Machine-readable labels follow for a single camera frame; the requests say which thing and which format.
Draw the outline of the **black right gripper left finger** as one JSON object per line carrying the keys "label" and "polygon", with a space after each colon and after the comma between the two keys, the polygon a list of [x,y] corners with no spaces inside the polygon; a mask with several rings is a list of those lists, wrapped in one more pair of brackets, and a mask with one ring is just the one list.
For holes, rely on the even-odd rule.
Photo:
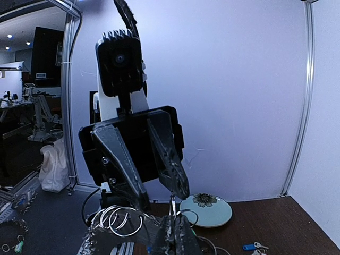
{"label": "black right gripper left finger", "polygon": [[154,255],[175,255],[175,219],[174,215],[165,215],[162,218],[155,241],[152,245],[151,254]]}

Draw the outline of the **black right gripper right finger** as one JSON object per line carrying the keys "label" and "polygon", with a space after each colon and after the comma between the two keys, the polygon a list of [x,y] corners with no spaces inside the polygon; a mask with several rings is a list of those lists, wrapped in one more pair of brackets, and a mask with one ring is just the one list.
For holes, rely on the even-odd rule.
{"label": "black right gripper right finger", "polygon": [[186,216],[179,214],[175,218],[175,250],[179,255],[202,254],[197,238]]}

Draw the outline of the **key with red tag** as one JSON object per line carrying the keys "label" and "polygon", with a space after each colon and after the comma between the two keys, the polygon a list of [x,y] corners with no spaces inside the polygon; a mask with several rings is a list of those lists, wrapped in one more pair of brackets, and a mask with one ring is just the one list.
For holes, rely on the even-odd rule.
{"label": "key with red tag", "polygon": [[256,249],[252,252],[252,255],[267,255],[264,250]]}

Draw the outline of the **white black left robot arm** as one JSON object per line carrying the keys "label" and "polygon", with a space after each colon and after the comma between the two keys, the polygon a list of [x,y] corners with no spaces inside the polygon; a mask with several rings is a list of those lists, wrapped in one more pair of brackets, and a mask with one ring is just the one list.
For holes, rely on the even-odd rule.
{"label": "white black left robot arm", "polygon": [[117,97],[100,92],[99,119],[79,131],[89,173],[102,188],[101,207],[121,205],[147,211],[145,183],[155,179],[172,195],[186,199],[190,188],[181,163],[184,139],[176,109],[149,109],[143,91],[133,93],[132,98],[132,109],[126,112]]}

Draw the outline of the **key with blue tag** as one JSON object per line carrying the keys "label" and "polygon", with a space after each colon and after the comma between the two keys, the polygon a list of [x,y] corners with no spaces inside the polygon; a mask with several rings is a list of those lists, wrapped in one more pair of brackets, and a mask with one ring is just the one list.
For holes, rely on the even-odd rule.
{"label": "key with blue tag", "polygon": [[254,251],[256,249],[266,249],[268,250],[269,247],[262,245],[259,242],[254,242],[253,244],[246,244],[242,247],[244,251]]}

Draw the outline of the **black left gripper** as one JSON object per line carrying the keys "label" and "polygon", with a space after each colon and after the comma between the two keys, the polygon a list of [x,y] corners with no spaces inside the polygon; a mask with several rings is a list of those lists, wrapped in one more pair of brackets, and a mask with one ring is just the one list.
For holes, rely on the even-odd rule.
{"label": "black left gripper", "polygon": [[[171,123],[168,118],[147,119],[156,111],[169,113]],[[182,126],[175,107],[162,106],[101,124],[113,127],[95,128],[94,123],[82,127],[78,133],[84,160],[96,185],[115,178],[121,184],[113,184],[112,193],[139,210],[150,209],[143,182],[158,176],[172,195],[182,200],[190,195],[189,181],[181,163]]]}

